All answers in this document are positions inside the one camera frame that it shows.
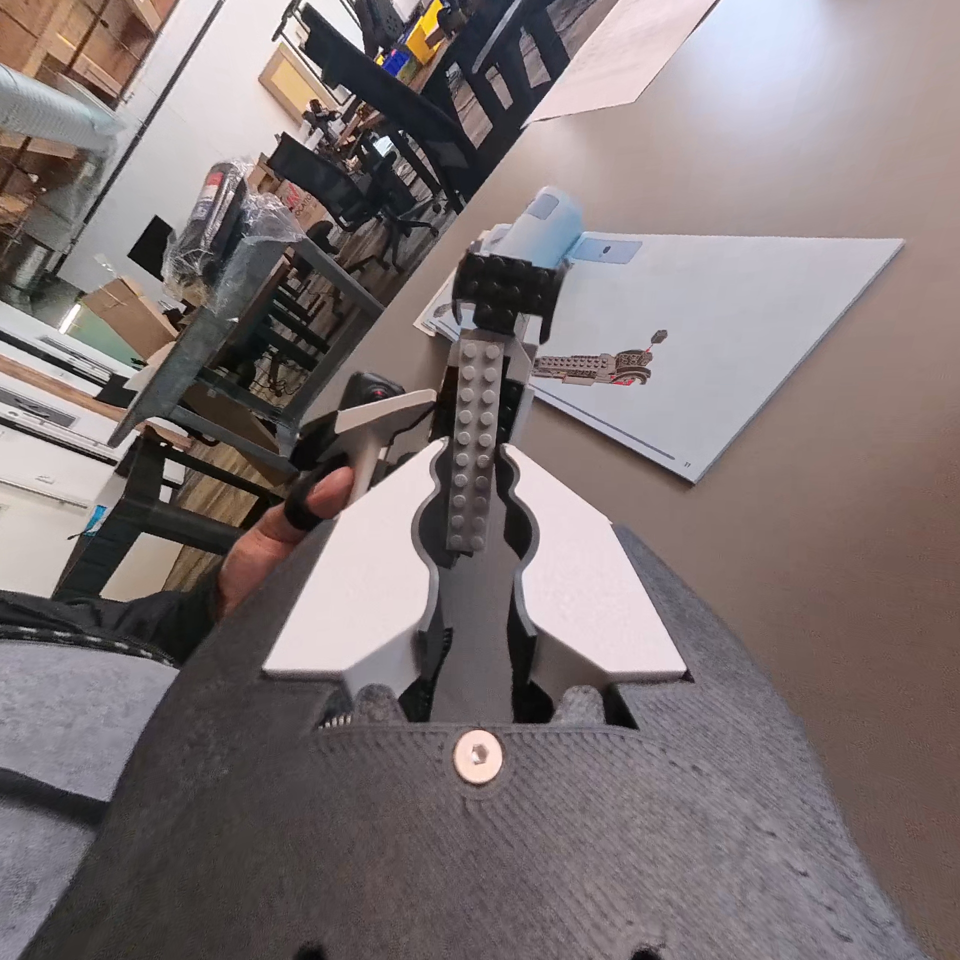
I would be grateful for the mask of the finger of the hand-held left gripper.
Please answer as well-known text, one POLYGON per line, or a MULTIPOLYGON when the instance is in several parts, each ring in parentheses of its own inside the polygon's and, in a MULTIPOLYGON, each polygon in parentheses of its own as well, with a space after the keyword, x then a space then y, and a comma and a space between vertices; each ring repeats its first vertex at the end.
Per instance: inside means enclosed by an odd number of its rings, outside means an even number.
POLYGON ((366 494, 381 454, 393 439, 416 426, 436 402, 436 390, 413 390, 338 412, 333 453, 345 455, 353 472, 347 506, 366 494))

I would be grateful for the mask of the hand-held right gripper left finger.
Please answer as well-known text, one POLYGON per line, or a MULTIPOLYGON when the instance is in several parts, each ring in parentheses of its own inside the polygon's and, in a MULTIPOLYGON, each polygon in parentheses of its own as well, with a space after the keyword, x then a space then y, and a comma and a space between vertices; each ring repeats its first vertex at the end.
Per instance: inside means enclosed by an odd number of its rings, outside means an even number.
POLYGON ((439 573, 420 522, 438 496, 436 439, 348 506, 262 670, 272 678, 346 688, 408 688, 421 673, 419 636, 439 596, 439 573))

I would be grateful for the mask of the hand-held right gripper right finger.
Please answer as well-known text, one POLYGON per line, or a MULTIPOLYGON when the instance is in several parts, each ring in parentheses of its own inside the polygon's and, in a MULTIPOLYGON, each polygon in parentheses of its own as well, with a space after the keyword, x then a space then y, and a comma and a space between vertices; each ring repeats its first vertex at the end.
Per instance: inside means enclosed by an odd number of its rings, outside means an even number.
POLYGON ((683 678, 687 664, 606 515, 510 443, 496 479, 517 558, 508 640, 520 683, 683 678))

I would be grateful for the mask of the grey studded brick plate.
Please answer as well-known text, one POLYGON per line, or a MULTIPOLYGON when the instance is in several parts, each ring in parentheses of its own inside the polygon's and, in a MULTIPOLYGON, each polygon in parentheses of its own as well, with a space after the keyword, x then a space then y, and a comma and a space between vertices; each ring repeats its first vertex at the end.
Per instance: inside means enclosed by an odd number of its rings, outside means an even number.
POLYGON ((505 346, 488 331, 461 334, 457 346, 446 548, 486 548, 494 490, 505 346))

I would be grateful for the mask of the toy brick assembly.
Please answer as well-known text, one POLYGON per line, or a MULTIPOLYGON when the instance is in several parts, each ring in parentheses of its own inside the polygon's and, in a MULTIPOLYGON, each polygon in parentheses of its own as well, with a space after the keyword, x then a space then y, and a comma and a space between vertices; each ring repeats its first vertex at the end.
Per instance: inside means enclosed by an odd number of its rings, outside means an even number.
POLYGON ((497 446, 510 442, 532 403, 534 362, 550 338, 570 269, 567 259, 549 268, 468 251, 454 272, 451 307, 459 336, 450 350, 440 404, 453 410, 468 385, 453 370, 472 366, 475 396, 488 390, 496 395, 496 426, 488 429, 497 446))

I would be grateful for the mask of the white work desk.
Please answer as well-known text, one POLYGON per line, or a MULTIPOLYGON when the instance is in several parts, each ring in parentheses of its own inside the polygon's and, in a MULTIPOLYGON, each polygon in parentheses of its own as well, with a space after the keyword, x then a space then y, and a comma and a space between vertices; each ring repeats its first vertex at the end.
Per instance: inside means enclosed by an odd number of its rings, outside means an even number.
POLYGON ((112 378, 125 387, 142 362, 116 360, 5 302, 1 334, 2 482, 93 505, 137 436, 110 446, 114 420, 55 389, 94 402, 112 378))

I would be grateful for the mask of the grey metal table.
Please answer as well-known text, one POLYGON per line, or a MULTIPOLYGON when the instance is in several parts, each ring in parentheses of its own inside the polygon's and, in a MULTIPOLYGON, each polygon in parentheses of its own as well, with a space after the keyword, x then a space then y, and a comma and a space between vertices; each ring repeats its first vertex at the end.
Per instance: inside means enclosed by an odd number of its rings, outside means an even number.
POLYGON ((123 413, 106 441, 109 447, 117 448, 138 426, 159 418, 261 457, 282 471, 289 470, 288 458, 306 412, 384 312, 383 304, 314 242, 302 237, 293 249, 359 310, 320 358, 294 398, 285 407, 277 407, 240 390, 234 382, 223 378, 208 365, 234 334, 243 309, 253 302, 255 295, 268 282, 286 250, 286 246, 276 239, 245 239, 234 251, 214 288, 210 303, 198 309, 191 324, 173 343, 157 371, 123 413), (187 410, 183 400, 186 391, 193 386, 235 402, 248 402, 254 413, 275 424, 278 451, 274 453, 207 417, 187 410))

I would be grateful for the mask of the plastic-wrapped black equipment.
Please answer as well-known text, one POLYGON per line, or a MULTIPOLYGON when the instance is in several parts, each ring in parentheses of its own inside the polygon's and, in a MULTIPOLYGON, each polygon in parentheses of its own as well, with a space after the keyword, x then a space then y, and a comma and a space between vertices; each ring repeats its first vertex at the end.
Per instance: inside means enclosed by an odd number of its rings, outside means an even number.
POLYGON ((163 255, 164 291, 191 306, 221 306, 246 283, 261 256, 277 259, 306 239, 291 210, 251 186, 250 158, 215 163, 179 233, 163 255))

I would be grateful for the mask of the cardboard box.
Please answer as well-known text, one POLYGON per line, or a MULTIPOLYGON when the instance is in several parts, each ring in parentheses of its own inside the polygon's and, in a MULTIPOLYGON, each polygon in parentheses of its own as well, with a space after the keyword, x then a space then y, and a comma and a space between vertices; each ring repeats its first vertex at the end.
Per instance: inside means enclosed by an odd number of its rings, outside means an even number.
POLYGON ((83 295, 79 302, 145 361, 178 339, 178 331, 159 306, 125 276, 83 295))

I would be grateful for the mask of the black monitor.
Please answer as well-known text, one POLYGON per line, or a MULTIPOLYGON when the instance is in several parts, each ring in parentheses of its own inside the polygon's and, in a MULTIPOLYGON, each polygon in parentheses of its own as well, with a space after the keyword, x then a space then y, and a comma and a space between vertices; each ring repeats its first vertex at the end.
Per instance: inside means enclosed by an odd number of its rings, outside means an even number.
POLYGON ((164 258, 176 239, 174 226, 153 214, 126 254, 127 272, 138 282, 162 285, 164 258))

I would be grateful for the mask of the pale blue instruction booklet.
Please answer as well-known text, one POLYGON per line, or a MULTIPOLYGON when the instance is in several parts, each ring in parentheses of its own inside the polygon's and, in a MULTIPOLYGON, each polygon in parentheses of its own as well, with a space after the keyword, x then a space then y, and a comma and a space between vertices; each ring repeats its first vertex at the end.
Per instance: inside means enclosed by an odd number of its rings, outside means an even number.
POLYGON ((473 244, 568 268, 536 397, 693 484, 903 246, 588 231, 552 186, 473 244))

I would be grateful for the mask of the yellow framed board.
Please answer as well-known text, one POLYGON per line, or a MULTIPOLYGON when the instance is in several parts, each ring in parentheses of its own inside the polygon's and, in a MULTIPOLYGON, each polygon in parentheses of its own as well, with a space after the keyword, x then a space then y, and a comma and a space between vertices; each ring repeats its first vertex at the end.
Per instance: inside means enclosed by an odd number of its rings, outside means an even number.
POLYGON ((314 101, 324 112, 340 112, 340 105, 333 94, 285 42, 279 42, 273 49, 258 76, 258 82, 297 123, 311 110, 310 105, 314 101))

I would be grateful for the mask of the grey sweatshirt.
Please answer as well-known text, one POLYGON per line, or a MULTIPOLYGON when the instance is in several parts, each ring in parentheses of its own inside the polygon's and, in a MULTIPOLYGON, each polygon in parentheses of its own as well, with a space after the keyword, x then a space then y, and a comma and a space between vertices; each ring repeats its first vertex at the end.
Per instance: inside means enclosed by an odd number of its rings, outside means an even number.
POLYGON ((1 956, 18 958, 75 875, 178 669, 2 642, 1 956))

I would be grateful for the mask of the white paper sheet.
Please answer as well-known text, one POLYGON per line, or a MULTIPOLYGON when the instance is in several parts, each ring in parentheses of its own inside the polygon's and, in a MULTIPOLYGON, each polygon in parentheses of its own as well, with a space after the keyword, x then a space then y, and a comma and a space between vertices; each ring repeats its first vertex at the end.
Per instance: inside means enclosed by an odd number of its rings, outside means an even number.
POLYGON ((715 1, 617 2, 526 125, 636 102, 715 5, 715 1))

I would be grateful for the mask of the silver metal air duct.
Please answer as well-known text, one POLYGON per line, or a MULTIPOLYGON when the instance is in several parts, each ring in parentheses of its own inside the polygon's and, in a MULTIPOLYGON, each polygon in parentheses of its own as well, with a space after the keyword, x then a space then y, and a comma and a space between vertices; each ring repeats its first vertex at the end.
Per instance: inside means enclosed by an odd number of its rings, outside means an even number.
POLYGON ((1 129, 95 154, 109 153, 123 123, 100 102, 87 102, 1 65, 1 129))

